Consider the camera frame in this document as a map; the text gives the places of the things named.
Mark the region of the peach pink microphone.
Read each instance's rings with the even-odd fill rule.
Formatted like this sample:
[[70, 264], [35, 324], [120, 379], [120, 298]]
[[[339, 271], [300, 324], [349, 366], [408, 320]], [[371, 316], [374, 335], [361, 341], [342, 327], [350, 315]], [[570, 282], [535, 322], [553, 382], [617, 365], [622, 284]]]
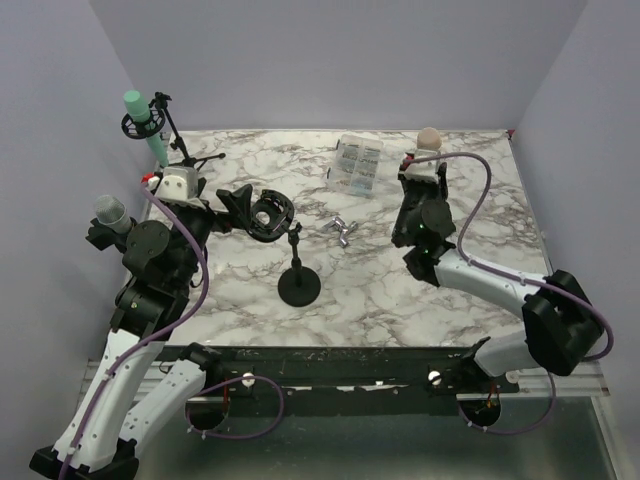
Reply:
[[416, 137], [416, 155], [434, 156], [440, 152], [442, 138], [438, 130], [432, 127], [425, 127], [420, 130]]

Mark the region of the grey mesh microphone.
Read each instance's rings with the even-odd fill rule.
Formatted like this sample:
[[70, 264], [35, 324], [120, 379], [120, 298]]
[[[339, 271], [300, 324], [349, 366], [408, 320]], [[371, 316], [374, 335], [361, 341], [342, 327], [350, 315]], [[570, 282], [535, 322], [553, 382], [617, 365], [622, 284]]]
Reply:
[[94, 202], [94, 213], [98, 222], [116, 234], [128, 234], [133, 221], [126, 206], [112, 195], [102, 195]]

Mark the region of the black clip round base stand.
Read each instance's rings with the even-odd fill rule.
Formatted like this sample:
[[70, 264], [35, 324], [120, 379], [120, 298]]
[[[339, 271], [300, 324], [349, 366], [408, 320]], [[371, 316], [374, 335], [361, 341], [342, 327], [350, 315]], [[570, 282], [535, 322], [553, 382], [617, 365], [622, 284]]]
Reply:
[[127, 251], [127, 238], [132, 228], [125, 233], [116, 233], [113, 229], [99, 222], [97, 218], [91, 220], [86, 240], [100, 251], [114, 246], [121, 254]]

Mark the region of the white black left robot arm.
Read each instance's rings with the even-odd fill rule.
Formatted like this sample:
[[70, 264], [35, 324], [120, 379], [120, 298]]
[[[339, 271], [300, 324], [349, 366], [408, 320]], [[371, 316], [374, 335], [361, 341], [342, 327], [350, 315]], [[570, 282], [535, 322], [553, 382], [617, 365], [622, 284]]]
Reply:
[[199, 309], [189, 302], [192, 278], [201, 273], [209, 289], [205, 257], [210, 233], [246, 230], [253, 189], [217, 191], [225, 211], [216, 212], [192, 195], [184, 202], [144, 194], [171, 221], [134, 221], [113, 196], [100, 197], [88, 230], [99, 250], [116, 247], [131, 277], [115, 299], [115, 310], [97, 373], [61, 437], [37, 450], [30, 469], [47, 479], [132, 479], [151, 439], [189, 398], [214, 393], [222, 380], [215, 353], [195, 344], [166, 380], [141, 401], [134, 398], [170, 334]]

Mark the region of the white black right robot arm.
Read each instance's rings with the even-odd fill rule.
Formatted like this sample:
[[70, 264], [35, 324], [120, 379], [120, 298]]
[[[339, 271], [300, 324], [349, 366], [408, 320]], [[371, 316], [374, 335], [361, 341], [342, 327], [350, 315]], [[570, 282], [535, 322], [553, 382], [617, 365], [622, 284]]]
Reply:
[[480, 392], [496, 377], [541, 367], [570, 375], [605, 333], [603, 322], [574, 275], [548, 275], [510, 269], [476, 259], [450, 241], [456, 231], [447, 200], [446, 169], [435, 177], [415, 166], [398, 171], [403, 200], [391, 241], [408, 251], [403, 260], [418, 281], [469, 294], [521, 321], [512, 334], [478, 341], [460, 367], [460, 379]]

